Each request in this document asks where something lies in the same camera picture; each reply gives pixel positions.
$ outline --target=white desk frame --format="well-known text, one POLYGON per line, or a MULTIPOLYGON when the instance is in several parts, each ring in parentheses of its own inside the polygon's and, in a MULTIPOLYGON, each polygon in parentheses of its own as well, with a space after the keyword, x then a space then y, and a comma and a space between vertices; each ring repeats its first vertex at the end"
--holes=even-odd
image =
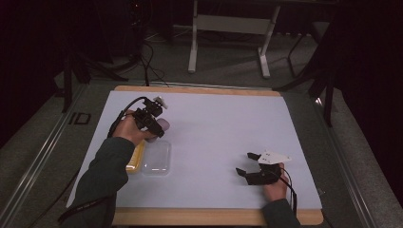
POLYGON ((263 78, 270 78, 269 66, 266 60, 266 51, 275 28, 280 6, 276 6, 271 20, 257 18, 239 18, 215 15, 198 14, 198 0, 194 0, 193 26, 192 26, 192 47, 190 49, 189 73, 196 72, 198 55, 198 29, 215 30, 227 32, 241 32, 250 34, 264 34, 264 43, 258 48, 260 67, 263 78))

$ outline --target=clear plastic container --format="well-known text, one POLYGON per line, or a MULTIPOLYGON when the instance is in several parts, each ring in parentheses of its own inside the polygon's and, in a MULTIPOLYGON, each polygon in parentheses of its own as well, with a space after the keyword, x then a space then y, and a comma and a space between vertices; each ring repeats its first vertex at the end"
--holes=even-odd
POLYGON ((149 176, 164 176, 169 173, 171 143, 147 142, 144 147, 142 173, 149 176))

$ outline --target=gray carpet floor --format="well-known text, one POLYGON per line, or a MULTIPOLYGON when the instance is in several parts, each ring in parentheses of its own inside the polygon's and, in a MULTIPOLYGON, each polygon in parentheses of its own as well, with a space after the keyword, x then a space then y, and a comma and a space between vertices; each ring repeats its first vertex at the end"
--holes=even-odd
MULTIPOLYGON (((288 35, 273 37, 267 54, 272 77, 263 79, 257 53, 261 36, 241 37, 241 41, 234 34, 201 33, 197 71, 189 74, 190 33, 180 28, 172 43, 158 35, 151 37, 152 34, 147 35, 149 46, 144 46, 143 54, 150 62, 147 73, 153 86, 270 89, 293 80, 285 57, 296 38, 288 35)), ((309 61, 316 46, 310 37, 303 39, 292 56, 296 71, 309 61)), ((116 58, 115 65, 124 61, 116 58)), ((21 204, 15 208, 9 227, 29 227, 44 212, 44 216, 32 227, 58 227, 56 219, 65 210, 70 188, 54 205, 52 203, 81 167, 108 92, 116 85, 144 84, 142 65, 117 72, 129 79, 127 83, 114 82, 96 70, 91 72, 93 79, 88 85, 74 83, 78 99, 68 113, 61 113, 62 98, 49 99, 1 149, 0 209, 3 210, 34 158, 43 150, 44 144, 49 144, 48 136, 53 127, 65 121, 60 135, 50 146, 51 153, 41 172, 33 179, 30 191, 21 204), (91 119, 88 124, 70 123, 73 113, 90 114, 91 119)), ((401 227, 401 206, 393 197, 371 148, 343 102, 341 92, 337 90, 334 96, 333 127, 330 128, 320 116, 320 105, 306 94, 309 85, 310 82, 282 95, 320 192, 324 215, 334 227, 401 227)), ((315 227, 331 226, 324 221, 315 227)))

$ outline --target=yellow object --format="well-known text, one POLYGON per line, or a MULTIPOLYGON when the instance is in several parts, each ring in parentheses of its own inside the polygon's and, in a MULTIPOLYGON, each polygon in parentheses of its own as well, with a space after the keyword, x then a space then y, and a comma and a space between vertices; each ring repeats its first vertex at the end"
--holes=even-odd
POLYGON ((145 142, 142 141, 134 149, 130 162, 126 166, 127 173, 135 173, 140 169, 140 165, 142 165, 144 146, 145 142))

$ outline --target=person's left hand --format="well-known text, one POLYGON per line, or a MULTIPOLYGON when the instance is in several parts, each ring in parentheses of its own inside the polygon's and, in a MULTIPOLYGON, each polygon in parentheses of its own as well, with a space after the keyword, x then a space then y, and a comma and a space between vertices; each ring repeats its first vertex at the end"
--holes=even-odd
POLYGON ((155 137, 155 135, 149 131, 142 131, 137 127, 133 116, 130 115, 133 112, 133 110, 127 110, 125 117, 116 127, 112 137, 121 137, 138 145, 142 140, 151 139, 155 137))

